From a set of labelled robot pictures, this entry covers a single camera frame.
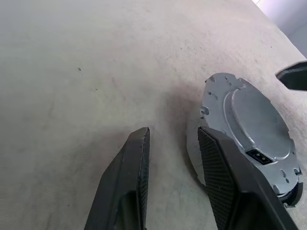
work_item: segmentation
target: gray floor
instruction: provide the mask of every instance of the gray floor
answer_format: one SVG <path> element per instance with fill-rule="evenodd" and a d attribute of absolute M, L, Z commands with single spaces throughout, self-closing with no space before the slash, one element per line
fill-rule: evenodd
<path fill-rule="evenodd" d="M 0 228 L 83 229 L 103 171 L 149 126 L 148 230 L 215 230 L 184 130 L 217 72 L 272 101 L 307 183 L 307 93 L 275 78 L 300 60 L 251 0 L 3 1 Z M 305 203 L 289 210 L 301 230 Z"/>

